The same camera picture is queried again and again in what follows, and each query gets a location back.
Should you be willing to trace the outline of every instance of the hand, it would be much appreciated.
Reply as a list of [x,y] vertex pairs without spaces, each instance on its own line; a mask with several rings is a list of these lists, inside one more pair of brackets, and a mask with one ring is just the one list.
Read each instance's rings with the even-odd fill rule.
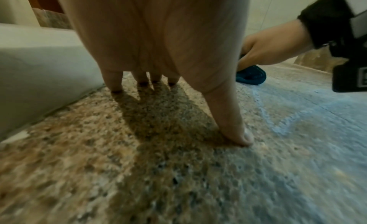
[[237,66],[241,71],[252,65],[272,65],[296,57],[313,49],[311,37],[296,19],[245,38],[242,45],[242,57]]
[[98,63],[120,91],[124,71],[138,83],[180,76],[201,92],[221,132],[243,146],[235,72],[249,0],[59,0]]

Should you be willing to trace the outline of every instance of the speckled stone surface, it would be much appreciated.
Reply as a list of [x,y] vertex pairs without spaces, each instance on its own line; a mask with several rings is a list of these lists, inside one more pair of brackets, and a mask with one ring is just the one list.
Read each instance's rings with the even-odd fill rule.
[[180,80],[102,89],[0,145],[1,224],[365,224],[367,97],[331,75],[263,67],[237,84],[256,136],[219,134]]

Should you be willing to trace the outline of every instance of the tiled wall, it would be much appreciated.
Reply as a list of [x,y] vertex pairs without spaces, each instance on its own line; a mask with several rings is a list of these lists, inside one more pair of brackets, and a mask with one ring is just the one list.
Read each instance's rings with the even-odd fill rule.
[[316,0],[251,0],[246,35],[296,19]]

